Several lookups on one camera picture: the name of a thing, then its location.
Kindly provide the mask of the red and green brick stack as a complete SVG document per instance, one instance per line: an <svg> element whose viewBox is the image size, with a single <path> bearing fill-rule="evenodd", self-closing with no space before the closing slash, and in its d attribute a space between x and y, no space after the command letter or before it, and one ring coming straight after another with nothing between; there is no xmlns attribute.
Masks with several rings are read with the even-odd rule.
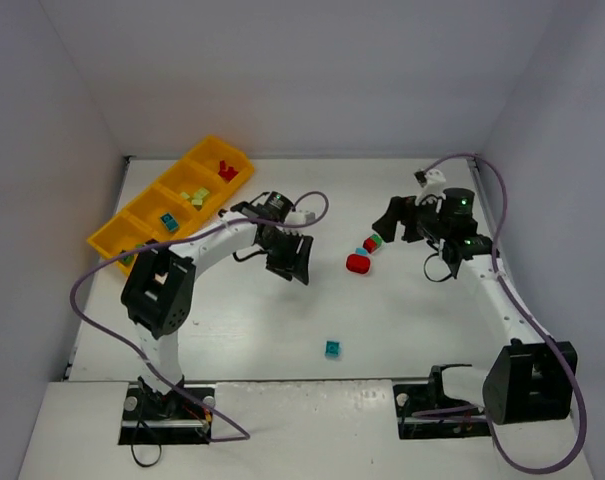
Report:
<svg viewBox="0 0 605 480"><path fill-rule="evenodd" d="M376 252L383 245L383 239L378 234L373 234L363 241L362 248L369 254Z"/></svg>

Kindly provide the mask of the large red rounded lego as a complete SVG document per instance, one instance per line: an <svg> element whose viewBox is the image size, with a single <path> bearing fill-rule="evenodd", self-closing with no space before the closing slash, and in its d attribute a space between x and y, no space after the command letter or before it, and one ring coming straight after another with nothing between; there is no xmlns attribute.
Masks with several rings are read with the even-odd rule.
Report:
<svg viewBox="0 0 605 480"><path fill-rule="evenodd" d="M345 266L352 273L366 275L371 269L371 259L368 256L352 253L347 256Z"/></svg>

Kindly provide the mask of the red arch lego piece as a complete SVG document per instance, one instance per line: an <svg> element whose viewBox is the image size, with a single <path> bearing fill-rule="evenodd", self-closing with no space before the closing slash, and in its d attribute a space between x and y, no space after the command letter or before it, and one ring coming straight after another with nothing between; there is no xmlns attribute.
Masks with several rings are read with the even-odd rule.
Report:
<svg viewBox="0 0 605 480"><path fill-rule="evenodd" d="M221 160L219 162L218 175L225 182L231 182L238 175L238 171L226 161Z"/></svg>

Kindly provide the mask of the light blue lego brick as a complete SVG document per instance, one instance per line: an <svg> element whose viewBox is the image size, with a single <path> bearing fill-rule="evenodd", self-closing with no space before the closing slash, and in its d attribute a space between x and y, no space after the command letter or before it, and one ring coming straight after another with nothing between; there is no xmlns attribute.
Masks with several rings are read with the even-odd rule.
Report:
<svg viewBox="0 0 605 480"><path fill-rule="evenodd" d="M169 212L166 212L161 215L159 217L159 220L169 233L174 233L180 228L180 225L176 218Z"/></svg>

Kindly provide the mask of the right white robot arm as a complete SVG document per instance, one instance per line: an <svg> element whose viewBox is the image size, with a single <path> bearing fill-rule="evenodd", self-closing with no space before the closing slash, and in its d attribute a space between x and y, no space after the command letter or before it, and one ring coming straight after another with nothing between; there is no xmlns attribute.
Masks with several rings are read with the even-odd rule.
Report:
<svg viewBox="0 0 605 480"><path fill-rule="evenodd" d="M493 241L478 230L473 216L475 194L446 188L442 194L391 198L372 228L383 241L423 241L442 260L448 278L463 285L501 348L490 366L435 366L429 377L434 400L443 407L460 401L485 410L498 425L562 420L570 412L573 387L569 374L577 353L567 342L543 340L544 330L528 323L504 291L509 282L501 261L493 258Z"/></svg>

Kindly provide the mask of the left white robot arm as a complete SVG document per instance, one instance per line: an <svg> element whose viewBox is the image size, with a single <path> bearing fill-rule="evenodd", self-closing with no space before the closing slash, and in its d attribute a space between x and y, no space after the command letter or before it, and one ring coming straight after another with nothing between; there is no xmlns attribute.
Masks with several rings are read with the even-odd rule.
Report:
<svg viewBox="0 0 605 480"><path fill-rule="evenodd" d="M316 221L315 213L272 192L261 204L243 201L222 211L185 243L139 253L121 303L135 325L145 363L155 369L140 377L141 385L166 395L184 384L178 330L190 313L196 280L222 260L256 247L266 257L267 271L307 285L313 238L300 230Z"/></svg>

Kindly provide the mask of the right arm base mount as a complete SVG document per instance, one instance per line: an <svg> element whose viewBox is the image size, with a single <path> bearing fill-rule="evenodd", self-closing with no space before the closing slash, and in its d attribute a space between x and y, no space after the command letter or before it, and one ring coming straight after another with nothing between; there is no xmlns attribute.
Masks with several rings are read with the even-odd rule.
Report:
<svg viewBox="0 0 605 480"><path fill-rule="evenodd" d="M436 365L422 380L402 380L392 386L400 440L452 440L490 437L483 410L444 394L442 374L466 364Z"/></svg>

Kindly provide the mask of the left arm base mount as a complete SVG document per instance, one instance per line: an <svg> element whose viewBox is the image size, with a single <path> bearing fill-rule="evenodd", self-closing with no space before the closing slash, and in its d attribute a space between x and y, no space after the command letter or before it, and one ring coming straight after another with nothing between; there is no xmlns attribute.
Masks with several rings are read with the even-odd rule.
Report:
<svg viewBox="0 0 605 480"><path fill-rule="evenodd" d="M183 396L148 393L129 384L123 402L119 445L206 445L211 442L213 415Z"/></svg>

